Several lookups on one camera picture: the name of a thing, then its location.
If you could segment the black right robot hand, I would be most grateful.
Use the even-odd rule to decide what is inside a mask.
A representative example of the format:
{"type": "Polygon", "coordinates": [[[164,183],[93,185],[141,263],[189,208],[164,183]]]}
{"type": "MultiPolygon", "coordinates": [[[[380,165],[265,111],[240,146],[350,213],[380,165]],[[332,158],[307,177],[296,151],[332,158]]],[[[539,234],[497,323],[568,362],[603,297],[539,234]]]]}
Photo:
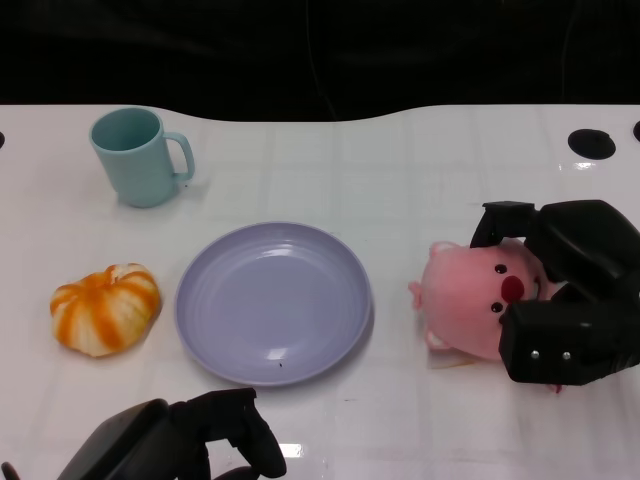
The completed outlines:
{"type": "Polygon", "coordinates": [[[561,288],[500,317],[499,353],[519,383],[582,386],[639,363],[639,232],[602,200],[535,208],[488,202],[472,247],[521,238],[561,288]]]}

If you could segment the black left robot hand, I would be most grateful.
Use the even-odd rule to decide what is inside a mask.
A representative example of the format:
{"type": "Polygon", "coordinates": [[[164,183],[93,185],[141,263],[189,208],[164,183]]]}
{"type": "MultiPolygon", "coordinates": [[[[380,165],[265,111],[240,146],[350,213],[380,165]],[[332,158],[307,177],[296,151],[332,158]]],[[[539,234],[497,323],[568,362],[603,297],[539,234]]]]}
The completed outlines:
{"type": "Polygon", "coordinates": [[[276,479],[287,473],[279,444],[255,406],[252,388],[211,391],[169,404],[151,400],[104,421],[62,479],[209,479],[207,444],[226,440],[248,462],[223,479],[276,479]]]}

